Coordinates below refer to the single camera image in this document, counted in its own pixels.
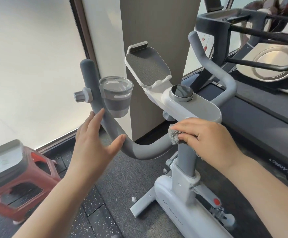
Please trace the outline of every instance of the red button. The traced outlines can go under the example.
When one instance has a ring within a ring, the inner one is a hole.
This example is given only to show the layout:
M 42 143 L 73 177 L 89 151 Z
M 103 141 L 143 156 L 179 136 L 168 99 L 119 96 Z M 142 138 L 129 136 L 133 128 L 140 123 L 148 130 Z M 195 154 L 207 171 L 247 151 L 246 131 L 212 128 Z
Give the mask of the red button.
M 220 200 L 218 200 L 218 199 L 214 199 L 213 202 L 215 205 L 220 205 Z

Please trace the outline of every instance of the forearm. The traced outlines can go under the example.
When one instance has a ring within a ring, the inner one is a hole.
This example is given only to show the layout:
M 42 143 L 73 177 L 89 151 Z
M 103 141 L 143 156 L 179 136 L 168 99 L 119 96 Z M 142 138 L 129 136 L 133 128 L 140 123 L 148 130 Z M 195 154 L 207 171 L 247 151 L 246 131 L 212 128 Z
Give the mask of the forearm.
M 91 186 L 92 181 L 83 182 L 66 175 L 13 238 L 66 237 Z
M 273 238 L 288 237 L 288 187 L 244 156 L 224 174 L 245 196 Z

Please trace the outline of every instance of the clear plastic cup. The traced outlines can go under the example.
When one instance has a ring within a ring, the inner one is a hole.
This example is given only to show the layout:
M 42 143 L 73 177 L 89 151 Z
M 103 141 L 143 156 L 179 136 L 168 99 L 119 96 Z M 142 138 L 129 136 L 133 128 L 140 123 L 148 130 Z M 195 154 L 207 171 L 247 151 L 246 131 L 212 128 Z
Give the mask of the clear plastic cup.
M 126 78 L 116 76 L 102 78 L 99 82 L 106 108 L 113 117 L 124 117 L 130 107 L 133 83 Z

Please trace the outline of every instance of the left hand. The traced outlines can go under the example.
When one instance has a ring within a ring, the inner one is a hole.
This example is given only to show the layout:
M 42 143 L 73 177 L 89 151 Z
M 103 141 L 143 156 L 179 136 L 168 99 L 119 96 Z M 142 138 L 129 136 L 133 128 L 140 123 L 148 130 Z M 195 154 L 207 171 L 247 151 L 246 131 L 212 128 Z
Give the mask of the left hand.
M 104 112 L 105 110 L 101 109 L 95 115 L 91 111 L 89 117 L 79 127 L 66 176 L 80 177 L 83 181 L 93 183 L 104 172 L 118 151 L 121 150 L 126 134 L 118 136 L 108 147 L 101 144 L 99 129 Z

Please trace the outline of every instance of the gray handlebar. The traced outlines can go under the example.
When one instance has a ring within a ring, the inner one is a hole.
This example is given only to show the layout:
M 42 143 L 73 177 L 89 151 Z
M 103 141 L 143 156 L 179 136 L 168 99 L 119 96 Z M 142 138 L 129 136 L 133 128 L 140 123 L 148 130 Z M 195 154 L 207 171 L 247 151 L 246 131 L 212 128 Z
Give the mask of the gray handlebar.
M 201 65 L 225 84 L 226 90 L 211 101 L 220 107 L 237 93 L 237 83 L 230 74 L 207 57 L 196 31 L 190 32 L 188 39 Z
M 84 59 L 80 63 L 83 80 L 87 88 L 91 89 L 93 101 L 91 102 L 92 110 L 98 113 L 101 108 L 105 108 L 105 114 L 101 122 L 103 128 L 109 134 L 112 140 L 121 134 L 125 134 L 123 128 L 118 124 L 106 106 L 101 97 L 99 89 L 99 76 L 95 64 L 90 59 Z M 169 135 L 166 134 L 157 141 L 149 145 L 139 145 L 134 143 L 129 137 L 126 138 L 122 152 L 127 156 L 138 160 L 152 160 L 165 154 L 173 147 Z

